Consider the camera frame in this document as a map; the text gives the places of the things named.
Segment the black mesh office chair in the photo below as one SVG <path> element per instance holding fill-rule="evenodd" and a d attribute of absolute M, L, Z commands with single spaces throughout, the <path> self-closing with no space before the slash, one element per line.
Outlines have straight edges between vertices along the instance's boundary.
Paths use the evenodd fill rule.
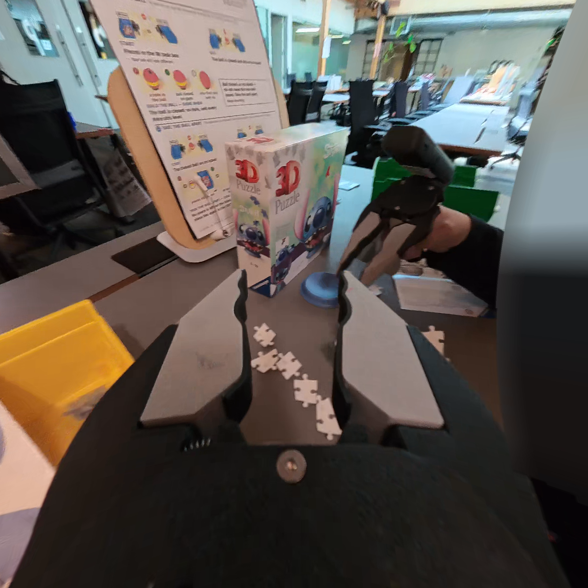
<path fill-rule="evenodd" d="M 58 249 L 99 245 L 68 223 L 105 204 L 105 191 L 77 141 L 58 81 L 20 85 L 1 74 L 1 136 L 36 189 L 1 200 L 1 223 L 16 235 L 42 237 Z"/>

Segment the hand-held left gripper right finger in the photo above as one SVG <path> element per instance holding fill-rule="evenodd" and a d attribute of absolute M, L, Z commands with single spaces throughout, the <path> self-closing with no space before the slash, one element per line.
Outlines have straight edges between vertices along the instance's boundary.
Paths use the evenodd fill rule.
<path fill-rule="evenodd" d="M 340 274 L 338 300 L 332 404 L 339 427 L 442 429 L 408 324 L 349 271 Z"/>

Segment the white printed leaflet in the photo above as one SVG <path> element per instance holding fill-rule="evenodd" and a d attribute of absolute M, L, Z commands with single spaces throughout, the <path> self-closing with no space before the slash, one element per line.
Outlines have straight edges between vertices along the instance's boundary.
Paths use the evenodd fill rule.
<path fill-rule="evenodd" d="M 404 311 L 478 318 L 489 310 L 480 298 L 447 279 L 397 274 L 393 283 Z"/>

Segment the colourful cartoon puzzle box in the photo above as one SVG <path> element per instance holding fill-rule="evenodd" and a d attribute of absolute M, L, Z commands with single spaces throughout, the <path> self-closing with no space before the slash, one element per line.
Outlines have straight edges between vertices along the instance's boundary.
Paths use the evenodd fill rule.
<path fill-rule="evenodd" d="M 345 128 L 305 123 L 225 144 L 239 268 L 275 297 L 329 243 Z"/>

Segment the green hanging plant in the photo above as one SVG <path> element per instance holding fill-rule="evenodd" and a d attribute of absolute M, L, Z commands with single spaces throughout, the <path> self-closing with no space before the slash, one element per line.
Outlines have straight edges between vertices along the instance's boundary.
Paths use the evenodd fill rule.
<path fill-rule="evenodd" d="M 409 19 L 400 21 L 397 27 L 392 26 L 393 40 L 390 41 L 386 52 L 383 55 L 383 61 L 389 62 L 392 60 L 397 50 L 401 52 L 409 51 L 413 54 L 417 47 L 415 34 L 411 30 L 411 23 Z"/>

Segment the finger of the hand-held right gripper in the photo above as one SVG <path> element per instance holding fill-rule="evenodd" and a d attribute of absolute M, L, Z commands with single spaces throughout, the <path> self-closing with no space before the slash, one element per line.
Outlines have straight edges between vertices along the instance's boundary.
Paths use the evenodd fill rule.
<path fill-rule="evenodd" d="M 382 229 L 382 218 L 376 212 L 369 212 L 362 214 L 349 239 L 347 246 L 345 247 L 339 265 L 337 267 L 336 274 L 342 275 L 349 265 L 357 259 L 358 255 L 374 241 Z"/>
<path fill-rule="evenodd" d="M 364 262 L 360 281 L 372 285 L 383 275 L 393 276 L 401 266 L 399 251 L 415 230 L 413 224 L 400 224 L 390 229 L 386 235 L 378 235 L 360 253 L 359 260 Z"/>

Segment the yellow plastic bin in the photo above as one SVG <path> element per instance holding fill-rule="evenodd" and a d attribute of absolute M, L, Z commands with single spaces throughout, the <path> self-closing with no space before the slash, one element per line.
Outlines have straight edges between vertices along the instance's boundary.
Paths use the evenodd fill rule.
<path fill-rule="evenodd" d="M 89 300 L 1 335 L 1 402 L 52 466 L 134 358 Z"/>

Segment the illustrated instruction poster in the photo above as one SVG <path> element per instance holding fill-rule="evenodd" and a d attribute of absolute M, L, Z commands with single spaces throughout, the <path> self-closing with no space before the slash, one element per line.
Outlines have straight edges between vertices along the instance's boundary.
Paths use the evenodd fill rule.
<path fill-rule="evenodd" d="M 253 1 L 92 1 L 195 238 L 227 238 L 225 144 L 282 128 Z"/>

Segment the person's right hand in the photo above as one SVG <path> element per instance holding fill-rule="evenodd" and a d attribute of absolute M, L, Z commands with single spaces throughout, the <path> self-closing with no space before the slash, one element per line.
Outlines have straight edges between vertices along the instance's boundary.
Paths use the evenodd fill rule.
<path fill-rule="evenodd" d="M 471 228 L 472 218 L 469 215 L 440 206 L 439 214 L 427 237 L 408 248 L 402 258 L 405 261 L 414 261 L 427 252 L 444 254 L 461 244 L 468 237 Z"/>

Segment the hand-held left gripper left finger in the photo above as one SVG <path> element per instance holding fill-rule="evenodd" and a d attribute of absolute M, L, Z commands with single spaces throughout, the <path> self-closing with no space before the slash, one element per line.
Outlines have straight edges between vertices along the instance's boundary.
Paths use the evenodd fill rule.
<path fill-rule="evenodd" d="M 143 425 L 241 423 L 252 403 L 246 271 L 236 270 L 178 322 Z"/>

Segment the green plastic crate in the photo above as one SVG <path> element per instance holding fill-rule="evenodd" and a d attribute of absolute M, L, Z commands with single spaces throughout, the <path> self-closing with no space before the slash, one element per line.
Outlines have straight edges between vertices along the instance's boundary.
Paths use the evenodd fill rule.
<path fill-rule="evenodd" d="M 372 170 L 374 175 L 371 200 L 390 187 L 393 182 L 412 175 L 393 158 L 376 158 Z M 444 204 L 450 209 L 489 222 L 495 212 L 499 193 L 496 190 L 474 187 L 476 171 L 477 168 L 474 166 L 457 165 L 454 167 L 452 182 L 445 189 Z"/>

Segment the row of black office chairs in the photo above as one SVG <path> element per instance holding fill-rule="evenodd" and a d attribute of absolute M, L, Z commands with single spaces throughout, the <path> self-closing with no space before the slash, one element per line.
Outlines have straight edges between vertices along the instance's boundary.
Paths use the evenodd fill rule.
<path fill-rule="evenodd" d="M 338 94 L 323 92 L 326 85 L 319 82 L 312 84 L 292 82 L 286 95 L 289 107 L 293 108 L 289 115 L 290 123 L 295 126 L 307 122 L 319 122 L 322 103 L 332 102 L 343 105 L 345 113 L 349 114 L 350 138 L 358 138 L 365 130 L 370 134 L 374 130 L 390 130 L 393 126 L 400 129 L 402 126 L 408 126 L 435 113 L 430 110 L 430 105 L 422 105 L 420 115 L 406 115 L 408 84 L 397 82 L 385 96 L 382 96 L 382 98 L 392 98 L 390 105 L 394 109 L 390 111 L 395 112 L 396 117 L 381 123 L 374 102 L 372 85 L 371 79 L 352 81 L 348 93 Z"/>

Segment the white panel base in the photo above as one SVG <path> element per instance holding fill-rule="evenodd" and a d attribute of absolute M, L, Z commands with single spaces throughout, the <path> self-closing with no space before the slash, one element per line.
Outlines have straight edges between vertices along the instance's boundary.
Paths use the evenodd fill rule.
<path fill-rule="evenodd" d="M 199 248 L 197 249 L 191 249 L 179 244 L 166 231 L 158 234 L 156 239 L 167 250 L 187 263 L 202 263 L 208 261 L 234 249 L 237 245 L 234 235 L 221 240 L 211 240 L 210 243 L 207 244 L 204 243 L 205 239 L 201 239 L 197 243 L 199 245 Z"/>

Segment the person's right forearm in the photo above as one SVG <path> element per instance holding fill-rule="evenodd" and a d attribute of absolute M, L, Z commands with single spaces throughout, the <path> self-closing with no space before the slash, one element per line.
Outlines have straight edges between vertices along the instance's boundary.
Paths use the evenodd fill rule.
<path fill-rule="evenodd" d="M 423 256 L 429 267 L 442 272 L 495 311 L 504 231 L 477 217 L 469 219 L 469 233 L 460 244 L 445 252 L 429 247 Z"/>

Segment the long grey background table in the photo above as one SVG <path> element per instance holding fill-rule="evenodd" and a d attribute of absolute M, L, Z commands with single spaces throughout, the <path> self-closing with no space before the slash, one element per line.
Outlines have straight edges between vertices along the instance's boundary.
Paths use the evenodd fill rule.
<path fill-rule="evenodd" d="M 491 105 L 454 104 L 418 121 L 444 151 L 490 158 L 506 147 L 509 108 Z"/>

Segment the scatter of puzzle pieces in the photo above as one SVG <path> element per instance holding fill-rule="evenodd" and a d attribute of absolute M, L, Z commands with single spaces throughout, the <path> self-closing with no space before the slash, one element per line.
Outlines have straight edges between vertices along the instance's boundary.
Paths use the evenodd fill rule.
<path fill-rule="evenodd" d="M 317 432 L 330 442 L 340 437 L 342 430 L 331 398 L 318 380 L 304 372 L 302 363 L 292 352 L 279 352 L 275 348 L 275 337 L 276 333 L 266 323 L 254 327 L 254 341 L 262 350 L 251 360 L 252 370 L 260 374 L 280 374 L 293 400 L 306 410 L 314 409 Z"/>

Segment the black rectangular pad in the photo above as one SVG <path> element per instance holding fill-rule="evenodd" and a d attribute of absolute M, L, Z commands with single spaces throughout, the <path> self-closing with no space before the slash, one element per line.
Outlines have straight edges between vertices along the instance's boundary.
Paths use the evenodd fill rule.
<path fill-rule="evenodd" d="M 162 245 L 157 237 L 117 252 L 111 257 L 115 263 L 138 277 L 149 275 L 178 258 L 170 249 Z"/>

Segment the brown wooden stick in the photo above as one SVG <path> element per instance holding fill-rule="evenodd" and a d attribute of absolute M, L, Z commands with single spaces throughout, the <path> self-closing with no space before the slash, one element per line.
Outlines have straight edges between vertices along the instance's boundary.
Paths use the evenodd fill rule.
<path fill-rule="evenodd" d="M 113 295 L 114 293 L 122 290 L 123 288 L 131 285 L 132 283 L 137 282 L 140 279 L 139 275 L 131 275 L 127 278 L 125 278 L 124 280 L 121 280 L 111 286 L 108 286 L 107 288 L 93 294 L 92 296 L 90 296 L 88 298 L 89 301 L 91 301 L 92 303 L 96 303 L 99 302 L 105 298 L 108 298 L 109 296 Z"/>

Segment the blue round plastic stand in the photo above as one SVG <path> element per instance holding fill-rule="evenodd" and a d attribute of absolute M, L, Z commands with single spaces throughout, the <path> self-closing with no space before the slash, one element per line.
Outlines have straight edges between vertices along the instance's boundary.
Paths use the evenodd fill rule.
<path fill-rule="evenodd" d="M 339 276 L 327 271 L 310 274 L 300 285 L 300 294 L 313 306 L 333 309 L 339 305 Z"/>

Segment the light wooden panel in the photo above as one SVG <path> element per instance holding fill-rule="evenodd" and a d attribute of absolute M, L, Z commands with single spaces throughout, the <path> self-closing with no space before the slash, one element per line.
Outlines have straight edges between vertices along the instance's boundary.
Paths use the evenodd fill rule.
<path fill-rule="evenodd" d="M 289 126 L 280 84 L 276 109 L 262 102 L 226 116 L 225 89 L 229 106 L 268 99 L 264 79 L 221 80 L 179 65 L 136 65 L 129 73 L 132 84 L 114 70 L 107 98 L 164 231 L 191 249 L 235 235 L 225 143 L 275 131 L 277 120 Z"/>

